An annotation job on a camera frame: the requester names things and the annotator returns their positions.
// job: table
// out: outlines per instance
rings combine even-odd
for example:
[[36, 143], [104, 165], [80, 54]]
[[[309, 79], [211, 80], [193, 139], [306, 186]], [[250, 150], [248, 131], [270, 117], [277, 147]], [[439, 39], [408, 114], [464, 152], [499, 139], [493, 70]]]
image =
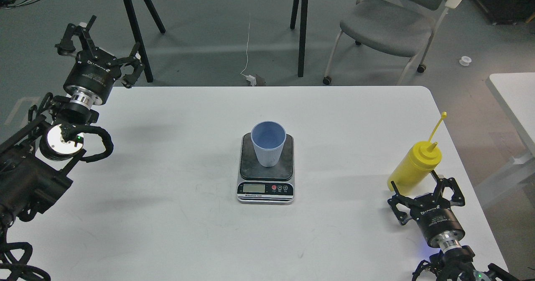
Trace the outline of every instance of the table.
[[[136, 17], [134, 5], [132, 0], [122, 0], [126, 14], [128, 15], [128, 20], [130, 22], [130, 28], [132, 29], [132, 34], [134, 35], [134, 40], [140, 43], [139, 53], [141, 55], [141, 60], [145, 64], [145, 77], [147, 82], [153, 82], [153, 72], [150, 68], [149, 59], [147, 57], [147, 52], [145, 51], [145, 44], [143, 43], [143, 37], [141, 36], [141, 31], [139, 29], [138, 18]], [[160, 33], [166, 33], [166, 28], [160, 19], [158, 12], [156, 11], [152, 0], [143, 0], [147, 9], [149, 10], [153, 20], [158, 27]], [[290, 19], [290, 29], [294, 30], [296, 28], [296, 20], [298, 16], [299, 0], [293, 0], [292, 5], [292, 17]], [[299, 30], [299, 55], [298, 55], [298, 77], [303, 77], [304, 75], [304, 53], [305, 53], [305, 44], [306, 44], [306, 18], [308, 15], [308, 0], [301, 0], [301, 14], [300, 14], [300, 30]]]
[[[116, 87], [94, 109], [113, 154], [79, 163], [50, 210], [8, 233], [54, 281], [407, 281], [437, 252], [386, 202], [388, 175], [440, 117], [426, 88]], [[291, 205], [237, 201], [241, 138], [263, 120], [294, 137]], [[477, 268], [506, 268], [443, 124], [434, 138], [437, 172], [466, 197], [461, 243]], [[86, 136], [88, 155], [98, 142]], [[428, 177], [414, 194], [432, 189]]]
[[476, 186], [483, 208], [528, 184], [535, 174], [535, 73], [492, 74], [487, 86], [515, 127], [526, 151], [511, 157], [500, 170]]

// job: yellow squeeze bottle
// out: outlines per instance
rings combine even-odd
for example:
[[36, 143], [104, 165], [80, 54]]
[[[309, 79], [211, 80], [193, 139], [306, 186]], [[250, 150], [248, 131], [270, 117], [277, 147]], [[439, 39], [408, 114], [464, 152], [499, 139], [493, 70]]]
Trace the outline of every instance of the yellow squeeze bottle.
[[443, 112], [440, 120], [436, 124], [429, 140], [420, 141], [413, 145], [407, 155], [401, 160], [394, 172], [388, 178], [388, 189], [394, 191], [390, 182], [394, 181], [400, 194], [408, 195], [410, 191], [426, 177], [431, 170], [442, 160], [442, 153], [436, 146], [438, 142], [431, 142], [436, 129], [440, 123], [447, 117]]

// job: plastic cup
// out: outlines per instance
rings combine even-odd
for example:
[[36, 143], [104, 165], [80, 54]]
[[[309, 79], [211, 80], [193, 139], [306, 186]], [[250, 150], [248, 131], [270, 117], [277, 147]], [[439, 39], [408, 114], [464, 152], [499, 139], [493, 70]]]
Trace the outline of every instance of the plastic cup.
[[283, 151], [286, 131], [279, 123], [264, 121], [252, 128], [251, 140], [260, 165], [273, 167], [279, 162]]

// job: bottle nozzle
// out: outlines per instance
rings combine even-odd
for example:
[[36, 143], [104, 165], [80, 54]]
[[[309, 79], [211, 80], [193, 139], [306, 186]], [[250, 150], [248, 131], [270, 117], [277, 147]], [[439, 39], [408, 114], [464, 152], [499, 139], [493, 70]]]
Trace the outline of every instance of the bottle nozzle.
[[427, 148], [428, 152], [432, 153], [437, 144], [438, 142], [434, 142], [433, 144], [429, 145]]
[[429, 136], [429, 140], [428, 142], [431, 142], [431, 139], [433, 138], [434, 136], [434, 133], [436, 132], [436, 129], [438, 128], [438, 125], [440, 125], [440, 123], [448, 116], [448, 114], [446, 112], [442, 112], [442, 114], [440, 115], [440, 120], [438, 120], [438, 123], [436, 123], [436, 126], [433, 130], [433, 132], [431, 133], [431, 136]]

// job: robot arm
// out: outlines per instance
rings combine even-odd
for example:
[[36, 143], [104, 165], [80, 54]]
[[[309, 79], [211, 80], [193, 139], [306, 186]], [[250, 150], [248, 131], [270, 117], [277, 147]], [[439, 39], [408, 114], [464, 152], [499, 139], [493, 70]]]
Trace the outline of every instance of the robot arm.
[[[0, 144], [0, 270], [11, 272], [8, 281], [50, 280], [45, 271], [28, 265], [32, 255], [29, 243], [7, 243], [8, 228], [17, 217], [29, 222], [37, 213], [44, 213], [54, 205], [71, 187], [73, 181], [67, 174], [79, 161], [100, 161], [111, 155], [113, 142], [108, 132], [90, 125], [99, 118], [92, 106], [106, 103], [118, 79], [126, 88], [131, 88], [145, 67], [138, 54], [139, 43], [134, 45], [129, 56], [120, 59], [96, 47], [89, 36], [95, 18], [92, 16], [87, 25], [69, 24], [56, 45], [58, 54], [76, 58], [63, 86], [71, 97], [46, 94], [39, 107], [34, 105], [29, 109], [28, 125]], [[75, 55], [73, 36], [78, 36], [82, 44], [82, 50]], [[122, 77], [124, 66], [133, 66], [134, 72]], [[43, 115], [46, 112], [51, 122], [46, 121]], [[105, 147], [103, 153], [84, 156], [84, 134], [88, 133], [101, 138]], [[62, 169], [55, 170], [35, 156], [38, 140], [44, 157], [68, 161]], [[23, 250], [21, 258], [13, 255], [15, 249]]]
[[[460, 244], [465, 231], [451, 210], [452, 206], [465, 205], [464, 196], [454, 178], [439, 178], [434, 171], [431, 174], [436, 182], [433, 193], [411, 199], [401, 195], [392, 182], [395, 194], [388, 200], [401, 225], [407, 224], [409, 220], [416, 221], [428, 245], [440, 249], [439, 253], [429, 257], [429, 261], [420, 262], [413, 273], [413, 281], [424, 270], [432, 272], [437, 281], [519, 281], [492, 263], [487, 272], [475, 269], [472, 264], [475, 254], [468, 245]], [[445, 188], [453, 191], [449, 200], [443, 197]], [[409, 208], [409, 214], [400, 211], [398, 204]]]

